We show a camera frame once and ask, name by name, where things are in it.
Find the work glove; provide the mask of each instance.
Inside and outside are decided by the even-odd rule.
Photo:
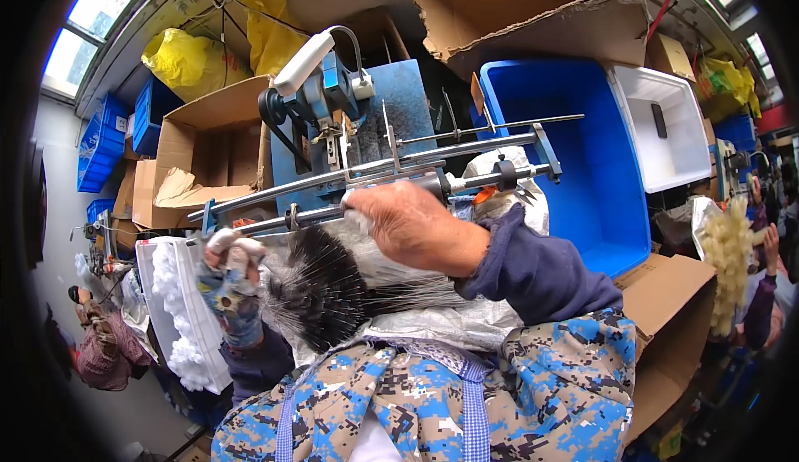
[[[197,288],[232,349],[251,348],[264,339],[256,295],[257,265],[265,253],[259,241],[229,228],[214,233],[205,245]]]

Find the worker's hand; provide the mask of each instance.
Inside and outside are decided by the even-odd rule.
[[[491,235],[474,223],[452,217],[425,189],[409,181],[352,191],[345,217],[371,220],[372,238],[384,256],[405,266],[469,277],[486,255]]]
[[[222,229],[205,246],[197,288],[234,349],[251,348],[264,338],[258,299],[257,259],[264,246],[252,238],[240,238],[232,229]]]
[[[777,264],[780,259],[780,235],[774,223],[766,229],[763,237],[765,247],[765,274],[773,277],[777,275]]]
[[[80,305],[85,305],[89,300],[92,298],[92,293],[86,290],[85,288],[78,287],[77,288],[77,303]]]
[[[762,196],[760,195],[760,177],[757,176],[752,177],[752,198],[755,205],[759,206]]]

